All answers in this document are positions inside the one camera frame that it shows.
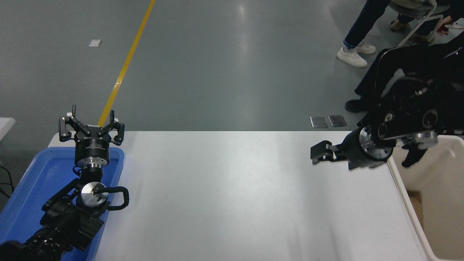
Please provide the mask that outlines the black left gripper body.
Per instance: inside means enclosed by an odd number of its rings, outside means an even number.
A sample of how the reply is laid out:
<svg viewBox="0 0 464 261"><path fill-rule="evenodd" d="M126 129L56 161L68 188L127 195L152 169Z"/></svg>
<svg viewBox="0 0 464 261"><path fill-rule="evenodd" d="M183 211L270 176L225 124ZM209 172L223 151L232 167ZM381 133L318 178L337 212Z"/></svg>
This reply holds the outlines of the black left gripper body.
<svg viewBox="0 0 464 261"><path fill-rule="evenodd" d="M100 158L100 161L109 162L109 143L111 136L107 130L90 126L87 128L90 135L83 130L75 134L75 161L80 162L87 158Z"/></svg>

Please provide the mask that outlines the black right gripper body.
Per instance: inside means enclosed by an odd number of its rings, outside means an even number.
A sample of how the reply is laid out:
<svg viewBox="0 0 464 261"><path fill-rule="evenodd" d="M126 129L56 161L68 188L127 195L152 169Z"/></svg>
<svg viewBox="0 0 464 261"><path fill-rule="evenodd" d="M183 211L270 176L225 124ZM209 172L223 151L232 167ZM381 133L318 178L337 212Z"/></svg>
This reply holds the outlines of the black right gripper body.
<svg viewBox="0 0 464 261"><path fill-rule="evenodd" d="M341 144L348 160L348 169L375 168L385 163L385 150L375 144L371 127L358 128L348 134Z"/></svg>

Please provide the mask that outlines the person's hand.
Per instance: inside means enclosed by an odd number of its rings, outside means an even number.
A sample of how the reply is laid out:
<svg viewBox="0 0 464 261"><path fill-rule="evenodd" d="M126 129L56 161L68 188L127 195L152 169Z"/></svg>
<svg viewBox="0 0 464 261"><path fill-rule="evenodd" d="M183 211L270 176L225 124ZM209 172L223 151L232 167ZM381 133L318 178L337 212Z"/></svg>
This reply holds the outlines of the person's hand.
<svg viewBox="0 0 464 261"><path fill-rule="evenodd" d="M448 35L449 34L449 28L447 28L447 25L452 24L452 23L453 23L453 20L452 20L451 16L447 16L447 17L443 18L443 20L441 20L437 25L438 27L436 28L436 33L439 36Z"/></svg>

